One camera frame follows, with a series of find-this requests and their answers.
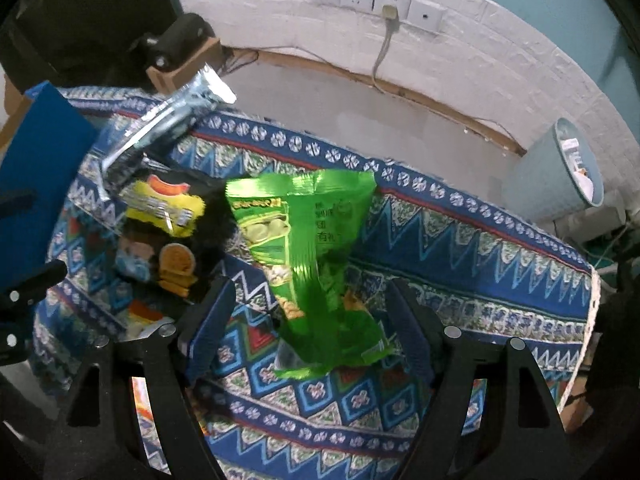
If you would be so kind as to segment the white wall socket strip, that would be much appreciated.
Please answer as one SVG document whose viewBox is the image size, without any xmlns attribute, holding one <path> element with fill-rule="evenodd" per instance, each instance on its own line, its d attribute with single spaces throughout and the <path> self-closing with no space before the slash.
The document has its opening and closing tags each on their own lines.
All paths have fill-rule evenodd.
<svg viewBox="0 0 640 480">
<path fill-rule="evenodd" d="M 382 18 L 386 8 L 401 23 L 424 32 L 438 34 L 446 9 L 427 0 L 311 0 L 313 3 L 341 6 L 349 10 L 372 14 Z"/>
</svg>

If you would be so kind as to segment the grey waste bin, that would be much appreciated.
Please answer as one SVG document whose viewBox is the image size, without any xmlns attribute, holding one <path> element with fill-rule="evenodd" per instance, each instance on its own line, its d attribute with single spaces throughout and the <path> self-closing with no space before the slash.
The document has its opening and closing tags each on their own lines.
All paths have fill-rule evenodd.
<svg viewBox="0 0 640 480">
<path fill-rule="evenodd" d="M 508 211 L 545 222 L 601 206 L 603 178 L 586 137 L 560 118 L 512 168 L 501 195 Z"/>
</svg>

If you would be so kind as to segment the blue cardboard box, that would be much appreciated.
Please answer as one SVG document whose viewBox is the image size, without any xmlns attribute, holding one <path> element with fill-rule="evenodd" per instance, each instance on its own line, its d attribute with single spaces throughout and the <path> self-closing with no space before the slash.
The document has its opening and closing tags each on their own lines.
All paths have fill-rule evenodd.
<svg viewBox="0 0 640 480">
<path fill-rule="evenodd" d="M 1 194 L 33 192 L 28 209 L 1 219 L 1 287 L 28 278 L 46 260 L 58 215 L 98 130 L 53 84 L 27 92 L 29 107 L 1 164 Z"/>
</svg>

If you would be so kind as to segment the black yellow snack bag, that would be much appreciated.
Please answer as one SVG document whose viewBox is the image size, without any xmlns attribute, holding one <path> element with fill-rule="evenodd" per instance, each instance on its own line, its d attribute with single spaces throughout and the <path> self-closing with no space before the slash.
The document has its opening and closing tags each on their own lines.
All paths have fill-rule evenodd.
<svg viewBox="0 0 640 480">
<path fill-rule="evenodd" d="M 122 191 L 117 272 L 191 302 L 204 298 L 235 231 L 227 181 L 199 171 L 155 171 Z"/>
</svg>

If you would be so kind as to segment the green snack bag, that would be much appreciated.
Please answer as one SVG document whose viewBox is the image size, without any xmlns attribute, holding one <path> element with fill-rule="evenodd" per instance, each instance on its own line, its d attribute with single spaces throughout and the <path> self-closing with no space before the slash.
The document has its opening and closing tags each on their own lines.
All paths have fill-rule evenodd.
<svg viewBox="0 0 640 480">
<path fill-rule="evenodd" d="M 370 172 L 338 169 L 227 183 L 236 225 L 281 312 L 278 376 L 320 377 L 390 352 L 382 328 L 346 284 L 375 190 Z"/>
</svg>

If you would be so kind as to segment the silver snack bar wrapper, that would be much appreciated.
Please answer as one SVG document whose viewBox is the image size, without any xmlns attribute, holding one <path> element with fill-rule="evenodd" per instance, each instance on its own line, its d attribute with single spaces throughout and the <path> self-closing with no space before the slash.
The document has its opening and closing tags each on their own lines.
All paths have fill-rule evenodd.
<svg viewBox="0 0 640 480">
<path fill-rule="evenodd" d="M 100 200 L 116 197 L 141 167 L 149 152 L 178 140 L 219 105 L 232 105 L 236 94 L 205 64 L 195 76 L 160 104 L 135 120 L 100 162 Z"/>
</svg>

